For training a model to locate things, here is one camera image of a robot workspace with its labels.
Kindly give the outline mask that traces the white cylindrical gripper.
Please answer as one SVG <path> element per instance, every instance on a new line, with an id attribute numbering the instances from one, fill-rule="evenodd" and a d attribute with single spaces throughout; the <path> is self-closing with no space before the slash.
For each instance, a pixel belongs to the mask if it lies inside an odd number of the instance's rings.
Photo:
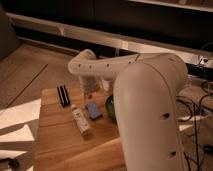
<path id="1" fill-rule="evenodd" d="M 83 95 L 88 98 L 100 89 L 98 79 L 93 76 L 80 76 L 79 83 Z"/>

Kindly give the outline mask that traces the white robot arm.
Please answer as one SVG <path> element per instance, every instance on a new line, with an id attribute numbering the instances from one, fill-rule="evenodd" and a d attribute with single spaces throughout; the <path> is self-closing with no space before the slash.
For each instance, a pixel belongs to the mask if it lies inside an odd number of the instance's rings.
<path id="1" fill-rule="evenodd" d="M 86 49 L 68 63 L 78 76 L 113 78 L 114 108 L 127 171 L 186 171 L 176 96 L 187 80 L 172 53 L 99 59 Z"/>

